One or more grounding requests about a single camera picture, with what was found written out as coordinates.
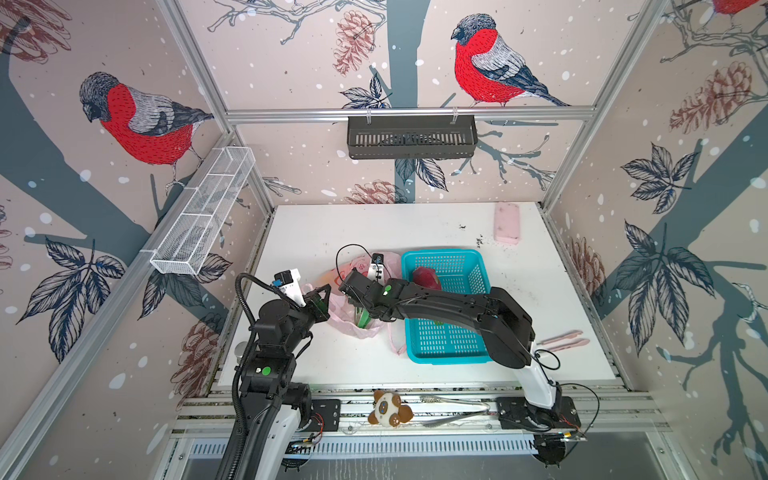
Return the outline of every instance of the bird illustration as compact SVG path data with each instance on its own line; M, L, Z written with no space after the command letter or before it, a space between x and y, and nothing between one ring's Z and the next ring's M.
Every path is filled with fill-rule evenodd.
M525 65L525 59L509 48L496 31L490 15L464 17L451 35L456 40L456 81L475 99L506 105L512 98L539 97L560 107L568 106L549 94Z
M719 13L721 15L728 15L730 17L730 28L728 28L723 33L725 35L730 31L741 29L740 25L735 25L733 23L733 16L741 12L745 8L755 5L759 1L760 0L691 0L690 2L682 4L677 9L684 10L685 8L688 8L699 2L706 2L706 3L712 4L712 6L709 7L701 16L700 22L703 23L703 25L701 28L699 28L699 30L706 31L707 24L709 24L710 20L712 20L712 18L714 17L714 14Z
M197 127L214 116L199 108L185 107L164 95L145 94L119 82L114 76L98 71L83 81L80 102L88 121L98 118L115 140L136 160L152 165L173 165L192 148Z

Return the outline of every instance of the blue plastic basket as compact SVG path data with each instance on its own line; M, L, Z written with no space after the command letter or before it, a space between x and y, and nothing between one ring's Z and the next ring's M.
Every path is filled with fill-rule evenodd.
M402 277L427 266L437 272L442 289L453 293L490 293L491 283L477 250L416 250L402 256ZM428 319L406 319L408 356L416 363L456 365L491 361L482 337L460 326Z

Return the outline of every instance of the bird's gray wing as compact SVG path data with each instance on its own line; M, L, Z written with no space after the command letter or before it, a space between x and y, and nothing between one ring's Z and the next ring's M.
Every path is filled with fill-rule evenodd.
M137 134L160 136L173 130L174 106L170 98L164 95L145 94L143 91L128 87L136 104L136 113L128 127Z
M490 50L472 56L472 64L485 77L503 82L514 77L525 66L525 59L509 48L504 39L497 35L496 42Z

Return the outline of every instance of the bird's red breast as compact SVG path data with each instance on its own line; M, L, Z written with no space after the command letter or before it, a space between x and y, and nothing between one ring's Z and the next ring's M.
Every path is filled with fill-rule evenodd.
M493 48L497 36L496 30L486 28L475 33L467 45L462 46L456 42L455 73L458 85L476 101L505 104L511 98L525 93L525 90L490 80L472 64L472 56Z
M136 160L146 164L167 165L176 162L192 145L193 125L187 125L161 136L141 135L128 127L136 114L136 104L128 88L119 84L107 95L110 121L101 121L104 128Z
M733 15L757 2L758 0L713 0L712 5L717 13Z

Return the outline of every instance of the pink sponge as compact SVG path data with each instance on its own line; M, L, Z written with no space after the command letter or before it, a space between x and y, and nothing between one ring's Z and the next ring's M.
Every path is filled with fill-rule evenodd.
M517 204L505 202L496 204L493 237L498 242L518 244L520 240L520 208Z

